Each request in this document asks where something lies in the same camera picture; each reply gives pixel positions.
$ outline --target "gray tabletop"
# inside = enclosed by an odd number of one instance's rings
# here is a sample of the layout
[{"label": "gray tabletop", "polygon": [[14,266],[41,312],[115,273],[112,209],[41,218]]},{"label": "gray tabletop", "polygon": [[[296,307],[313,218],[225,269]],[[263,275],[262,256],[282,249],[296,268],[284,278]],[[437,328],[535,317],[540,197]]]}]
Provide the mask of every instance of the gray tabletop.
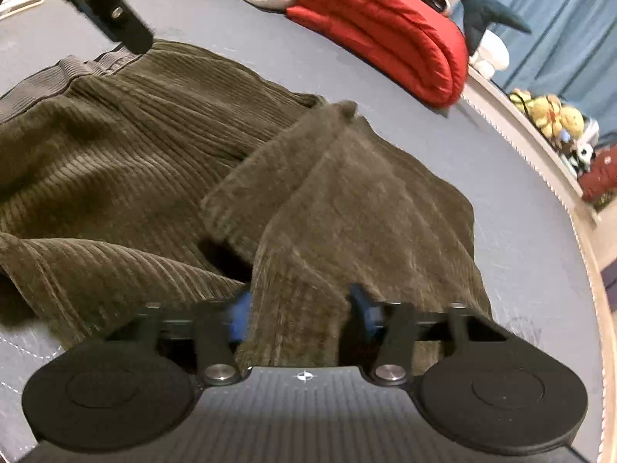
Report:
[{"label": "gray tabletop", "polygon": [[[570,217],[544,180],[460,101],[434,112],[369,64],[284,16],[242,0],[128,0],[157,37],[194,43],[296,91],[352,99],[374,130],[420,159],[471,201],[476,262],[495,319],[571,367],[589,395],[575,447],[598,456],[602,358],[592,294]],[[0,22],[0,92],[67,55],[84,60],[112,44],[60,0]],[[0,450],[33,443],[20,418],[28,375],[58,353],[38,323],[0,318]]]}]

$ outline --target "black circular disc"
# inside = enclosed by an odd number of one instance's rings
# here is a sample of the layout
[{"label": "black circular disc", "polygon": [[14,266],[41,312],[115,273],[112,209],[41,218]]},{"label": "black circular disc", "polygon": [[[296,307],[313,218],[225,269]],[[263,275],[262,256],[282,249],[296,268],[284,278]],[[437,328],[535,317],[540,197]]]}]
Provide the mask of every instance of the black circular disc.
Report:
[{"label": "black circular disc", "polygon": [[101,453],[148,442],[190,412],[188,374],[134,343],[79,346],[39,369],[22,396],[39,439]]},{"label": "black circular disc", "polygon": [[587,410],[581,380],[561,367],[491,370],[445,358],[422,377],[419,400],[428,421],[467,447],[531,455],[569,443]]}]

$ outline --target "white plush toy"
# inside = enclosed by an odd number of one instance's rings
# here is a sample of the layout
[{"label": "white plush toy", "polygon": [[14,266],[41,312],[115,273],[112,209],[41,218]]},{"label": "white plush toy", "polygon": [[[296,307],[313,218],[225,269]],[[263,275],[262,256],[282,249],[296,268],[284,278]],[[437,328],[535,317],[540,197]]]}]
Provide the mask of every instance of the white plush toy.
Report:
[{"label": "white plush toy", "polygon": [[510,65],[510,54],[501,38],[486,30],[477,51],[469,58],[469,63],[490,80],[496,71],[503,71]]}]

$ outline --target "corduroy fabric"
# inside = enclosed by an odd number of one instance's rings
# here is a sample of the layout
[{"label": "corduroy fabric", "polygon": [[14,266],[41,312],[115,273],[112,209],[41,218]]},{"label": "corduroy fabric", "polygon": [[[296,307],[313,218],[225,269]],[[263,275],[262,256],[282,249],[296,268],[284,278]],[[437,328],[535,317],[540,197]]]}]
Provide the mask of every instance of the corduroy fabric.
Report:
[{"label": "corduroy fabric", "polygon": [[470,203],[354,103],[172,42],[99,73],[0,125],[0,267],[65,342],[145,302],[230,297],[243,266],[244,366],[335,365],[352,282],[490,316]]}]

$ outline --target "gray waistband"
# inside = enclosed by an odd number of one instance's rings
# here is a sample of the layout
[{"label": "gray waistband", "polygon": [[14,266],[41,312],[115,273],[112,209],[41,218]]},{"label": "gray waistband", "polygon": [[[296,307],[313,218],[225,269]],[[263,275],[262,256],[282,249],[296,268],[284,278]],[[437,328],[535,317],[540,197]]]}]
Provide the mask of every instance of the gray waistband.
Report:
[{"label": "gray waistband", "polygon": [[93,61],[83,62],[70,55],[54,66],[22,80],[0,97],[0,123],[23,113],[42,99],[61,94],[75,78],[115,73],[138,57],[122,46]]}]

